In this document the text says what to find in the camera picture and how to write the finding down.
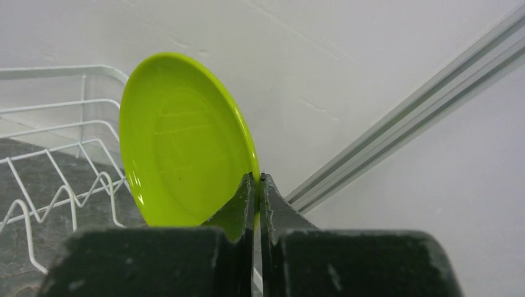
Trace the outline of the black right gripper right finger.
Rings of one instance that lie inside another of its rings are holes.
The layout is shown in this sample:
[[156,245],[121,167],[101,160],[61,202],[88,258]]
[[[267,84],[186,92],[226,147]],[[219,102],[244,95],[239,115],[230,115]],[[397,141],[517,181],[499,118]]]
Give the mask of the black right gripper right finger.
[[439,242],[417,230],[314,226],[279,193],[259,188],[265,296],[462,296]]

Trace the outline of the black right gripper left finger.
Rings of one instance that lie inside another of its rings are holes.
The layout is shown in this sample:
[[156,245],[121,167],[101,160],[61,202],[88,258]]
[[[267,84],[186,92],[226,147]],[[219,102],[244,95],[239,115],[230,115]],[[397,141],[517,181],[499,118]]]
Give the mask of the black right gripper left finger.
[[39,296],[251,296],[255,180],[190,228],[107,228],[64,242]]

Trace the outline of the lime green plate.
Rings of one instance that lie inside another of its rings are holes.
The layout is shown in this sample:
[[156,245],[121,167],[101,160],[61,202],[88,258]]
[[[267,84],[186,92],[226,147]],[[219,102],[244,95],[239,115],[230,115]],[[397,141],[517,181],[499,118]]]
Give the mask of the lime green plate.
[[137,208],[151,227],[199,226],[260,179],[249,127],[226,86],[176,52],[140,62],[123,90],[119,147]]

